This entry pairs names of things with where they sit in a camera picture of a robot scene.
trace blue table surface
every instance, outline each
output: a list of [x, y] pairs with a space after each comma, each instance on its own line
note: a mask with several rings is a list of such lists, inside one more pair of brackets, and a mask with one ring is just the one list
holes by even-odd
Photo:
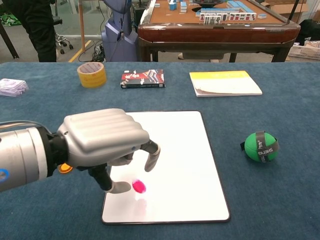
[[[105, 225], [104, 193], [94, 179], [86, 171], [55, 171], [52, 177], [0, 193], [0, 239], [320, 239], [319, 63], [106, 63], [107, 83], [95, 89], [80, 85], [79, 65], [1, 64], [0, 79], [26, 80], [29, 91], [0, 96], [0, 121], [33, 120], [55, 131], [67, 115], [105, 108], [198, 110], [231, 219]], [[138, 68], [164, 69], [166, 88], [121, 89], [122, 72]], [[232, 70], [246, 70], [263, 95], [196, 97], [189, 72]], [[240, 149], [249, 134], [260, 130], [280, 145], [277, 158], [267, 164], [246, 159]]]

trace stack of paper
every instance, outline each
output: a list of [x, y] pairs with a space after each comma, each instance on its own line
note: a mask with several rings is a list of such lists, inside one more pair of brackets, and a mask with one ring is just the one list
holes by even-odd
[[197, 97], [262, 95], [246, 71], [190, 72]]
[[28, 85], [24, 80], [3, 78], [0, 80], [0, 95], [16, 97], [28, 90]]

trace pink object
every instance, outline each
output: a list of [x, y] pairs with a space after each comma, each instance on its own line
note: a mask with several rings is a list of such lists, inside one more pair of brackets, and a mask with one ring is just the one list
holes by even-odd
[[134, 180], [132, 182], [133, 189], [140, 194], [143, 194], [146, 191], [146, 185], [140, 180]]

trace yellow line on floor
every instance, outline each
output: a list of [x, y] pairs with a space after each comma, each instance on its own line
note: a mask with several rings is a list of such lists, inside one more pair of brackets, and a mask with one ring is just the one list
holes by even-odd
[[[84, 46], [87, 47], [90, 43], [91, 43], [91, 40], [87, 41]], [[82, 53], [82, 48], [80, 48], [80, 50], [72, 58], [70, 58], [68, 63], [72, 63], [81, 53]]]

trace yellow notebook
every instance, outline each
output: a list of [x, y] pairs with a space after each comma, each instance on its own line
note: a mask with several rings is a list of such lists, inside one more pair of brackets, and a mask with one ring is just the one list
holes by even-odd
[[197, 97], [262, 95], [246, 71], [190, 72]]

